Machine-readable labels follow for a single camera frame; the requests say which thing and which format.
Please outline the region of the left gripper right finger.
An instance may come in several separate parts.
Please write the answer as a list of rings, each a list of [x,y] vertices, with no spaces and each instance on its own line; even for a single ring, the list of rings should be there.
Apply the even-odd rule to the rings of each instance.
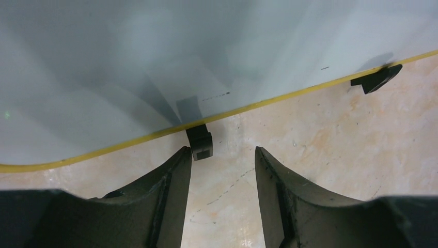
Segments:
[[[266,247],[437,247],[437,197],[369,201],[327,190],[255,149]]]

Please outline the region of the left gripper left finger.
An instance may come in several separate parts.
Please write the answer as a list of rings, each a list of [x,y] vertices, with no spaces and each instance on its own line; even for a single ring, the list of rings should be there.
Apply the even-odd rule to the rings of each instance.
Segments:
[[[192,152],[101,198],[59,189],[1,191],[1,247],[180,247]]]

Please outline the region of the yellow-framed whiteboard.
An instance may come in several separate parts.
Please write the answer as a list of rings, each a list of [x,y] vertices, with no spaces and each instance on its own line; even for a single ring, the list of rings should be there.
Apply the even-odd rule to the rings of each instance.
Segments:
[[[437,1],[1,1],[1,172],[437,52]]]

